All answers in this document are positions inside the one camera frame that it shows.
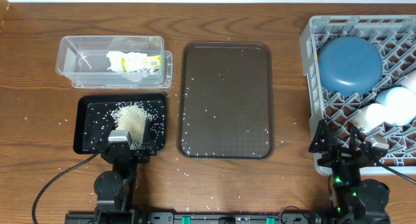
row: green clip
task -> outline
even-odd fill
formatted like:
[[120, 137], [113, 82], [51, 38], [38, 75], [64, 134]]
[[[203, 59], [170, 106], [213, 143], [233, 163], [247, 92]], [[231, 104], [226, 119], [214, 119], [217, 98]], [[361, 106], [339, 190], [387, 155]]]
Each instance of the green clip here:
[[274, 224], [274, 218], [266, 218], [266, 224]]
[[182, 217], [182, 224], [190, 224], [190, 217]]

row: rice pile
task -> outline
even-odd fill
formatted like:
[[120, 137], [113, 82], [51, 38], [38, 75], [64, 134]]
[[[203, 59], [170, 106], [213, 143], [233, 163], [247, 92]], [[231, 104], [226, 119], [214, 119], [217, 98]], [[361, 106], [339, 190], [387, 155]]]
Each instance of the rice pile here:
[[130, 132], [132, 140], [130, 149], [140, 149], [146, 120], [151, 120], [153, 116], [139, 105], [121, 106], [118, 110], [113, 110], [110, 115], [114, 118], [117, 126], [116, 130], [128, 130]]

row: wooden table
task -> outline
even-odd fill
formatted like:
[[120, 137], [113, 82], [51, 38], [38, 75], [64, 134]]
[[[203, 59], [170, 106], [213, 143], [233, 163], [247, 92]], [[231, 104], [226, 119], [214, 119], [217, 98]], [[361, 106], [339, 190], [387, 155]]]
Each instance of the wooden table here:
[[[72, 150], [77, 102], [97, 93], [169, 95], [166, 147], [139, 169], [135, 203], [148, 210], [276, 213], [287, 205], [328, 206], [327, 178], [315, 172], [307, 152], [311, 112], [299, 35], [314, 15], [415, 12], [415, 5], [13, 3], [0, 34], [0, 222], [31, 223], [40, 189], [87, 158]], [[174, 54], [173, 85], [167, 90], [72, 88], [55, 72], [60, 39], [68, 35], [162, 36]], [[270, 48], [276, 150], [269, 159], [191, 160], [178, 153], [182, 52], [194, 41], [262, 42]], [[93, 183], [110, 169], [96, 158], [57, 180], [40, 200], [39, 222], [63, 223], [69, 211], [92, 211]], [[375, 179], [391, 189], [387, 211], [393, 223], [415, 222], [416, 187], [394, 176]]]

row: white cup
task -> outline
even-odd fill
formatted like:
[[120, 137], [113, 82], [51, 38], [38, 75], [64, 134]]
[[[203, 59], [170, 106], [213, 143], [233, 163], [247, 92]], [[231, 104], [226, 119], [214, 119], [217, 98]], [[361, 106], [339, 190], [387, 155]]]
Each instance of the white cup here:
[[416, 70], [408, 73], [406, 76], [408, 79], [402, 82], [402, 86], [416, 93]]
[[364, 134], [382, 124], [387, 115], [386, 107], [378, 103], [368, 105], [358, 111], [352, 118], [352, 123]]
[[376, 102], [387, 108], [385, 121], [392, 125], [409, 124], [416, 116], [416, 93], [405, 87], [382, 91]]

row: dish rack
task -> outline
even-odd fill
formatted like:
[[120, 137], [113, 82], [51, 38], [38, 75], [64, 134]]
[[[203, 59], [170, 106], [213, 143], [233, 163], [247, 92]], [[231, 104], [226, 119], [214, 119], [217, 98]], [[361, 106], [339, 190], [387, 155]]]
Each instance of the dish rack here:
[[[406, 74], [416, 69], [416, 16], [313, 16], [301, 34], [300, 50], [303, 73], [307, 77], [311, 118], [309, 130], [315, 135], [318, 122], [325, 119], [339, 145], [349, 144], [348, 130], [360, 108], [375, 102], [383, 90], [399, 86]], [[328, 42], [342, 36], [358, 36], [370, 42], [383, 60], [381, 81], [369, 92], [343, 97], [320, 85], [318, 53]], [[368, 133], [379, 134], [389, 144], [388, 154], [380, 160], [386, 166], [407, 174], [416, 174], [416, 119], [397, 127], [383, 123]], [[321, 155], [313, 155], [315, 169], [330, 175], [330, 168], [317, 165]], [[390, 175], [381, 167], [361, 168], [363, 175]]]

